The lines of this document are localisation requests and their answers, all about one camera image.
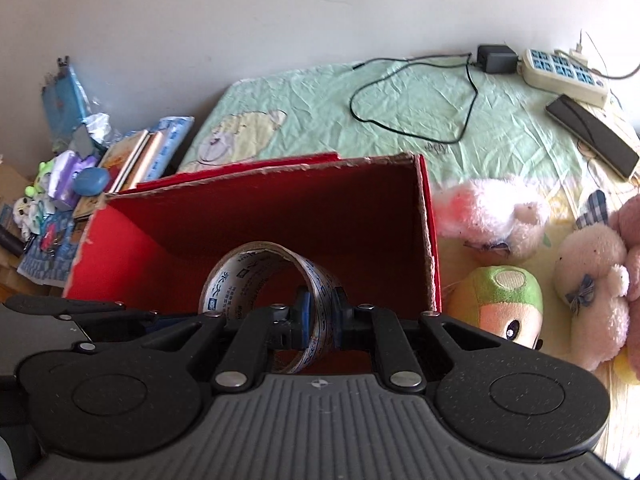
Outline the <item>clear printed tape roll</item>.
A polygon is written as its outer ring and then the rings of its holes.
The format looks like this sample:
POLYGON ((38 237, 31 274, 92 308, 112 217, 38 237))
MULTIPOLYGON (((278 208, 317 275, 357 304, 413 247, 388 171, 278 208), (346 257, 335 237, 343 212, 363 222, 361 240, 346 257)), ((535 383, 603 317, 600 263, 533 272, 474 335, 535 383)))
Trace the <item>clear printed tape roll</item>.
POLYGON ((224 255, 209 272, 198 310, 220 312, 232 320, 246 318, 254 309, 260 290, 288 264, 302 276, 310 293, 310 307, 303 322, 303 349, 290 362, 278 361, 276 365, 280 373, 295 374, 335 347, 334 310, 338 307, 335 289, 340 283, 318 264, 276 243, 241 245, 224 255))

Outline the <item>pink plush bunny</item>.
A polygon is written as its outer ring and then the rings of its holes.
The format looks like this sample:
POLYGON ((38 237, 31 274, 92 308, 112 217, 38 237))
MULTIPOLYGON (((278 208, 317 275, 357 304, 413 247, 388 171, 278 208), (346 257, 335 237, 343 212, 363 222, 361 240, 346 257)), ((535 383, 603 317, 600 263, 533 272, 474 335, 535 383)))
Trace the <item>pink plush bunny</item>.
POLYGON ((553 270, 556 294, 570 309, 570 360, 593 372, 622 350, 629 328, 627 248, 608 225, 606 196, 594 191, 576 229, 562 240, 553 270))

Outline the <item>purple wrapped package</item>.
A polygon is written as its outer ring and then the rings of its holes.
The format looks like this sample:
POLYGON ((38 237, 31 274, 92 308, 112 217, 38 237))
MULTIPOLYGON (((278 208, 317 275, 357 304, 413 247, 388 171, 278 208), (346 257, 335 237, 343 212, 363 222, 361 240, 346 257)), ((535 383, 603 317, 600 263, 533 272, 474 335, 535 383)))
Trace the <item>purple wrapped package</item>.
POLYGON ((67 150, 53 159, 47 194, 57 210, 69 211, 76 207, 79 195, 74 192, 74 180, 82 170, 95 167, 98 161, 96 155, 81 158, 73 150, 67 150))

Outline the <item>green plush doll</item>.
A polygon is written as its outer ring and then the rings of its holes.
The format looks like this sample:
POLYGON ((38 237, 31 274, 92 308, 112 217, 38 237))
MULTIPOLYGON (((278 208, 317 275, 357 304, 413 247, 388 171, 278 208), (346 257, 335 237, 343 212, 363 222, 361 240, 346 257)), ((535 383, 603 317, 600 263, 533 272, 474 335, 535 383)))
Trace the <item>green plush doll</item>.
POLYGON ((481 266, 449 293, 444 312, 521 346, 535 349, 544 298, 533 274, 517 266, 481 266))

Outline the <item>pink white plush toy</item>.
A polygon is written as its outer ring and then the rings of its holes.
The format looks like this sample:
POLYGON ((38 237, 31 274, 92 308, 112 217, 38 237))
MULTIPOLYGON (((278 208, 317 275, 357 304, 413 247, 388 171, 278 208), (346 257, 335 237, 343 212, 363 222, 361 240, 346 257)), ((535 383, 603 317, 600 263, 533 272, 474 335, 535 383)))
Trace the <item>pink white plush toy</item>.
POLYGON ((518 179, 472 179, 432 193, 437 234, 485 264, 536 254, 550 218, 548 200, 518 179))

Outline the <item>black power adapter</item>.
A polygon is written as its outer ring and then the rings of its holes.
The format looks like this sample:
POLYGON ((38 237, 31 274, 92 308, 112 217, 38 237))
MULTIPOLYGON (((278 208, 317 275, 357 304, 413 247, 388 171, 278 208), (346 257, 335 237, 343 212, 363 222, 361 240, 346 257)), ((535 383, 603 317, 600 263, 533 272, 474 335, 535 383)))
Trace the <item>black power adapter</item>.
POLYGON ((486 74, 514 74, 518 54, 504 44, 481 44, 477 47, 476 64, 486 74))

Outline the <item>large red cardboard box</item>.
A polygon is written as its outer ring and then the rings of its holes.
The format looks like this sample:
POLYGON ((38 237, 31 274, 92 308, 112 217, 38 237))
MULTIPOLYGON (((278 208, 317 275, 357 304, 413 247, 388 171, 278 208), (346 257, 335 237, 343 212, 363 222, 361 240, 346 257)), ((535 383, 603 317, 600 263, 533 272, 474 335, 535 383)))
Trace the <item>large red cardboard box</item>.
POLYGON ((85 228, 64 294, 219 323, 198 362, 217 387, 245 390, 303 345, 288 264, 246 318, 198 310, 216 263, 251 242, 279 244, 331 273, 350 315, 336 344, 299 373, 378 374, 395 387, 423 382, 413 351, 424 311, 439 308, 430 186, 420 155, 334 154, 250 162, 175 176, 100 203, 85 228))

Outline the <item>black flat remote case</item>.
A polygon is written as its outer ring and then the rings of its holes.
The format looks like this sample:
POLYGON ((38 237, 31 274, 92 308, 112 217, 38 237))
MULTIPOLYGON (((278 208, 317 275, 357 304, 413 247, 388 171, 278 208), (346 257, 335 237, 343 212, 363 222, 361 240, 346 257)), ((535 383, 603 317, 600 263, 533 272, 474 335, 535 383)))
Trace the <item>black flat remote case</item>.
POLYGON ((549 103, 546 112, 576 139, 587 144, 618 176, 625 180, 632 177, 638 167, 639 154, 596 115, 565 94, 549 103))

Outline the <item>green cartoon bed sheet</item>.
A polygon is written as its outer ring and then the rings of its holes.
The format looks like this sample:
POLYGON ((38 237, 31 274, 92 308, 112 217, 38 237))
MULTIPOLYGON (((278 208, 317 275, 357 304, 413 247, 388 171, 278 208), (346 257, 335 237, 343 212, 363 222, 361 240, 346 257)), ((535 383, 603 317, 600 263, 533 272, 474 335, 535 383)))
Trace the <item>green cartoon bed sheet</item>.
POLYGON ((179 170, 325 152, 420 153, 433 188, 517 177, 550 205, 544 242, 526 268, 544 291, 544 351, 566 358, 570 311, 552 285, 556 248, 593 191, 617 208, 639 183, 621 179, 555 122, 546 112, 551 101, 518 75, 487 75, 456 58, 291 70, 232 84, 192 133, 179 170))

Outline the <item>blue oval soap case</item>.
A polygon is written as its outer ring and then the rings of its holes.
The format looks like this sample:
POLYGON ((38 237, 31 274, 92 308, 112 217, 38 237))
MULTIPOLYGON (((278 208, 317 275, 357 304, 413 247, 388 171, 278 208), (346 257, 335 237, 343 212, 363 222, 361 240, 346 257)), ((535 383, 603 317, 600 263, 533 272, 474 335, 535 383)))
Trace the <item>blue oval soap case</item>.
POLYGON ((110 173, 105 168, 85 168, 79 171, 73 180, 73 191, 82 197, 98 196, 105 191, 110 180, 110 173))

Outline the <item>white power strip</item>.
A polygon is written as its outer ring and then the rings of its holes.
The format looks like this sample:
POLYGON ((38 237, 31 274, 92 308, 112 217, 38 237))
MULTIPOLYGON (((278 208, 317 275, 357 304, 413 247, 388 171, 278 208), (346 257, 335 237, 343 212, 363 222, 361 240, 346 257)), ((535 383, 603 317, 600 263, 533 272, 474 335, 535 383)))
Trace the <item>white power strip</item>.
POLYGON ((603 108, 608 89, 590 70, 565 55, 527 49, 521 57, 521 74, 530 86, 575 101, 603 108))

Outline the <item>dark pink plush bear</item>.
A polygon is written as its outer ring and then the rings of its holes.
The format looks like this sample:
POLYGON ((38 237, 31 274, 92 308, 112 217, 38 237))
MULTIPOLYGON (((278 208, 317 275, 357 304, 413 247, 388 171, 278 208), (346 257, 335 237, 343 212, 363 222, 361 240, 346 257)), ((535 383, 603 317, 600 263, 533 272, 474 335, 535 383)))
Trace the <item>dark pink plush bear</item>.
POLYGON ((629 306, 629 327, 626 344, 614 360, 614 370, 618 377, 631 385, 639 383, 640 344, 640 197, 627 200, 610 217, 610 226, 624 241, 627 248, 625 261, 629 273, 627 301, 629 306))

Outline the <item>blue plastic bag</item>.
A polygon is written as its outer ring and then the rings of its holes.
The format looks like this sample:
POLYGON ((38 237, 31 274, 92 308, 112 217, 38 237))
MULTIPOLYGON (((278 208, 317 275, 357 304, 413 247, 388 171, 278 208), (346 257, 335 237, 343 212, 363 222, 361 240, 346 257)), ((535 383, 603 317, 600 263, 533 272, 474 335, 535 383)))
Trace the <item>blue plastic bag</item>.
POLYGON ((65 151, 74 132, 90 115, 90 104, 69 56, 58 58, 58 70, 47 74, 41 89, 42 106, 52 151, 65 151))

